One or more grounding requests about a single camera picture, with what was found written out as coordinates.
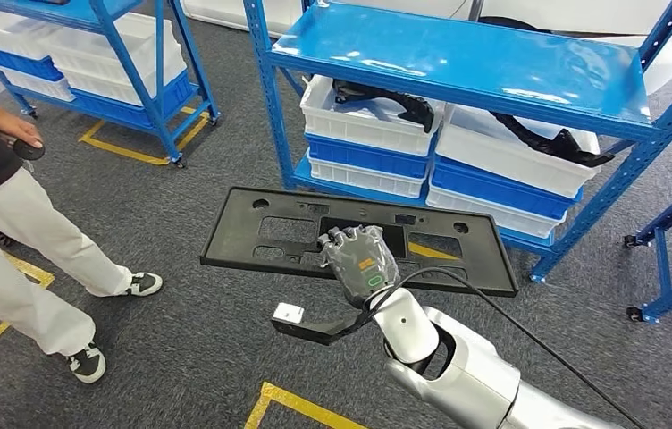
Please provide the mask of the person's hand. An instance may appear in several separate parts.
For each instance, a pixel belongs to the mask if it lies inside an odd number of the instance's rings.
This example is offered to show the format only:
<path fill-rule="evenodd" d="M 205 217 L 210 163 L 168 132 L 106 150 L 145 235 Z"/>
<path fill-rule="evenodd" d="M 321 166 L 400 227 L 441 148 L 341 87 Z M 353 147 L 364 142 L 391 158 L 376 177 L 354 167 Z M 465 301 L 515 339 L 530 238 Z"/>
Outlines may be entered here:
<path fill-rule="evenodd" d="M 0 112 L 0 132 L 33 147 L 43 147 L 43 139 L 37 128 L 13 114 Z"/>

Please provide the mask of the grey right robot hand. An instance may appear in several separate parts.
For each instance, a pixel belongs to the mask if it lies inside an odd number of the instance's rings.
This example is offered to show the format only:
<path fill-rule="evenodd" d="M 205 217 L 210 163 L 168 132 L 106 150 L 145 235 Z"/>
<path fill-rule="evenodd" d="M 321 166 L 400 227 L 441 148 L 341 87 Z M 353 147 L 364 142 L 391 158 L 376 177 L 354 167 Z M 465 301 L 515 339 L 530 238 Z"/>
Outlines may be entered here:
<path fill-rule="evenodd" d="M 399 268 L 377 225 L 333 227 L 317 242 L 323 267 L 329 267 L 347 302 L 361 308 L 376 291 L 399 282 Z"/>

